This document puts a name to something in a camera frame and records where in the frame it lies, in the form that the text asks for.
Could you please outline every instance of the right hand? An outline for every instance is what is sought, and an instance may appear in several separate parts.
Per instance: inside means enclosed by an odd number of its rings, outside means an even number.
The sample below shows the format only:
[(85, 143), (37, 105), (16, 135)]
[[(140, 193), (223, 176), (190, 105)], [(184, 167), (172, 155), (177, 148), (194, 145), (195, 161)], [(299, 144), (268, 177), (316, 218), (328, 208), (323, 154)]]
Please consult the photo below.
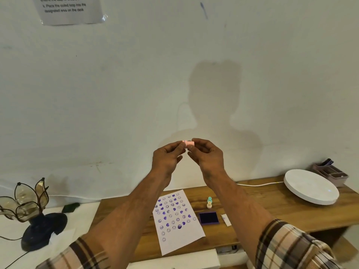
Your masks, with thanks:
[(195, 146), (188, 145), (188, 155), (197, 163), (202, 171), (204, 182), (210, 187), (218, 176), (226, 175), (223, 152), (213, 143), (203, 139), (192, 139)]

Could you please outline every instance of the finger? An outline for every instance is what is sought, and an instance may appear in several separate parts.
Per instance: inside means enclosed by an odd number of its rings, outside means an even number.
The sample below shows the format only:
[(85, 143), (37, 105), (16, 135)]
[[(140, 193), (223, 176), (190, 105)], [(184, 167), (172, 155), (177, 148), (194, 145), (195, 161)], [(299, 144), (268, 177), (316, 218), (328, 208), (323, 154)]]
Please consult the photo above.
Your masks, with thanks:
[(181, 159), (183, 159), (183, 156), (177, 157), (177, 164), (181, 161)]
[(172, 152), (176, 157), (186, 152), (185, 150), (186, 144), (184, 142), (181, 142), (176, 149)]
[(187, 149), (198, 159), (201, 159), (203, 152), (193, 145), (187, 145)]
[(199, 144), (199, 145), (201, 145), (201, 146), (204, 146), (208, 150), (215, 149), (217, 147), (216, 145), (211, 143), (209, 140), (193, 138), (192, 141)]
[(209, 149), (200, 144), (195, 143), (195, 147), (197, 147), (203, 153), (209, 153)]
[(195, 163), (197, 163), (198, 165), (200, 165), (198, 158), (196, 158), (191, 152), (187, 152), (187, 154), (190, 156), (191, 159), (193, 159), (193, 161)]
[(166, 144), (165, 146), (161, 147), (161, 148), (164, 148), (166, 150), (167, 153), (170, 153), (172, 152), (174, 149), (176, 149), (176, 147), (181, 144), (182, 141), (179, 140), (179, 141), (176, 141), (176, 142), (172, 142), (172, 143), (169, 143), (169, 144)]

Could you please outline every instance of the lamp base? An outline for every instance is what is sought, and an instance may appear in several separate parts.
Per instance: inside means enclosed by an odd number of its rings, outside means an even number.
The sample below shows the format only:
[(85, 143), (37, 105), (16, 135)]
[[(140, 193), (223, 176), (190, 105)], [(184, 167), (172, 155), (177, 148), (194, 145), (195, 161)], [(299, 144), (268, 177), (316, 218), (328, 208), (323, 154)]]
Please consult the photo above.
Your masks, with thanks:
[(24, 251), (35, 251), (48, 245), (53, 232), (59, 235), (65, 229), (67, 216), (63, 213), (41, 213), (29, 222), (30, 226), (21, 239), (21, 248)]

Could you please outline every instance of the wooden tabletop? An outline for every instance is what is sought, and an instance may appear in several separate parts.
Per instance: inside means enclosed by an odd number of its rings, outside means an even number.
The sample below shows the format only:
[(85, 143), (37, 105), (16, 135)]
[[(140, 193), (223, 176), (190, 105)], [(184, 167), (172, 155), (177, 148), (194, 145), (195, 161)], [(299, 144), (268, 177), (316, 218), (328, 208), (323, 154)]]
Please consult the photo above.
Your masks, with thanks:
[[(283, 181), (284, 176), (269, 177), (255, 180), (241, 181), (241, 184), (260, 185), (268, 182)], [(272, 215), (306, 232), (327, 230), (337, 227), (359, 224), (359, 194), (347, 186), (339, 188), (340, 196), (334, 205), (322, 206), (309, 203), (290, 192), (284, 183), (261, 187), (246, 187), (245, 191), (258, 203), (265, 207)], [(161, 195), (176, 190), (164, 191)], [(227, 227), (221, 214), (225, 211), (214, 192), (207, 186), (184, 189), (188, 200), (196, 214), (207, 210), (207, 198), (212, 197), (212, 209), (216, 210), (219, 225), (203, 226), (205, 237), (186, 245), (165, 256), (192, 253), (202, 250), (214, 249), (221, 246), (238, 244), (233, 228)], [(116, 197), (101, 200), (93, 219), (96, 225), (114, 208), (123, 203), (127, 197)], [(156, 233), (153, 216), (143, 230), (142, 237), (131, 259), (131, 262), (161, 258), (161, 250)]]

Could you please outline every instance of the pen holder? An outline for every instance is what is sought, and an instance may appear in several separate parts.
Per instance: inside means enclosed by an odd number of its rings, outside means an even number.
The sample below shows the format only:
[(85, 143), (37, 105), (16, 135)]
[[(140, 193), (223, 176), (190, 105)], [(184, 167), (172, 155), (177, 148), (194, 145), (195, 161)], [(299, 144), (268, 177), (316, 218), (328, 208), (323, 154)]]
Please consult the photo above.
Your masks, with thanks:
[(319, 166), (317, 163), (312, 165), (311, 171), (325, 177), (332, 182), (337, 188), (343, 187), (348, 175), (333, 165)]

